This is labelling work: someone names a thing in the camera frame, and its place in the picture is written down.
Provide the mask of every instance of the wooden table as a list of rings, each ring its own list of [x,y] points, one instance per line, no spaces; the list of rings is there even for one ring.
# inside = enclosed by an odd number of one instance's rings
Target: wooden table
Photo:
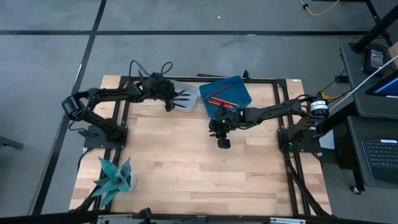
[[[119,81],[120,76],[105,75],[101,86],[117,88]],[[303,93],[300,80],[287,80],[287,86],[290,99]],[[252,98],[250,107],[275,104],[272,85],[247,83],[246,88]],[[113,109],[113,102],[100,103],[95,112],[110,118]],[[232,131],[227,150],[218,148],[216,139],[209,137],[209,120],[201,98],[192,113],[168,113],[159,100],[131,104],[129,133],[119,165],[131,159],[137,187],[117,194],[111,212],[137,213],[150,207],[152,213],[291,216],[284,159],[277,143],[278,120]],[[104,149],[95,149],[82,159],[70,208],[79,206],[95,187],[93,181],[101,170],[98,156],[103,155]],[[319,161],[309,153],[300,155],[307,188],[330,213]],[[297,186],[296,194],[302,212]]]

